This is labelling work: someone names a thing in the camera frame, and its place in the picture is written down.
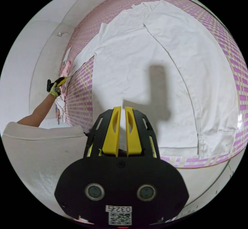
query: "yellow plastic part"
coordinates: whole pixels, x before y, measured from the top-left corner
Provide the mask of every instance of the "yellow plastic part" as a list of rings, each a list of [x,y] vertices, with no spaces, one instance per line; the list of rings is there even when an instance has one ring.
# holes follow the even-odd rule
[[[88,157],[90,157],[92,147],[93,147],[93,145],[91,145],[91,147],[90,147],[90,149],[89,149]]]
[[[131,107],[125,107],[126,115],[126,137],[127,137],[127,156],[141,154],[142,148],[138,129],[136,126],[134,112]]]
[[[152,147],[153,157],[157,158],[157,154],[156,154],[155,147],[154,147],[153,140],[152,140],[151,136],[150,136],[150,143],[151,143],[151,147]]]
[[[114,107],[104,140],[102,151],[104,154],[118,156],[120,137],[121,107]]]

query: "printed number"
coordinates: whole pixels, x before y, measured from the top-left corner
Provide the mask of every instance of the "printed number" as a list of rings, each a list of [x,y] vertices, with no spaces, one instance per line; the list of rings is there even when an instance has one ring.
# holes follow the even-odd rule
[[[106,212],[115,212],[115,213],[131,213],[132,207],[116,207],[116,206],[106,206]]]

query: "white sleeve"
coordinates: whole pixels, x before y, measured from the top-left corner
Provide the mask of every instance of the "white sleeve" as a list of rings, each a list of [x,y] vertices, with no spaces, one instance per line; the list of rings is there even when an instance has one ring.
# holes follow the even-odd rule
[[[83,158],[86,141],[81,126],[43,129],[10,122],[2,135],[7,156],[24,185],[46,207],[65,217],[55,188],[62,172]]]

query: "screw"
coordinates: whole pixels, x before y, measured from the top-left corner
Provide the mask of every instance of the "screw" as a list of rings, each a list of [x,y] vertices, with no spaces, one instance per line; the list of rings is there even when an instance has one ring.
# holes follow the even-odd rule
[[[119,162],[117,163],[117,167],[118,167],[118,168],[124,168],[124,167],[125,167],[125,162],[119,161]]]

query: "label sticker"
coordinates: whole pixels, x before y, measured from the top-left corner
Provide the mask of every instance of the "label sticker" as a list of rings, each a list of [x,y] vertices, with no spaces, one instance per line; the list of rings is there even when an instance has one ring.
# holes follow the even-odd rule
[[[108,224],[115,226],[132,225],[132,213],[108,213]]]
[[[131,213],[132,212],[132,207],[117,207],[117,206],[106,205],[105,212]]]
[[[108,224],[115,226],[132,225],[132,207],[106,205],[105,212],[108,212]]]

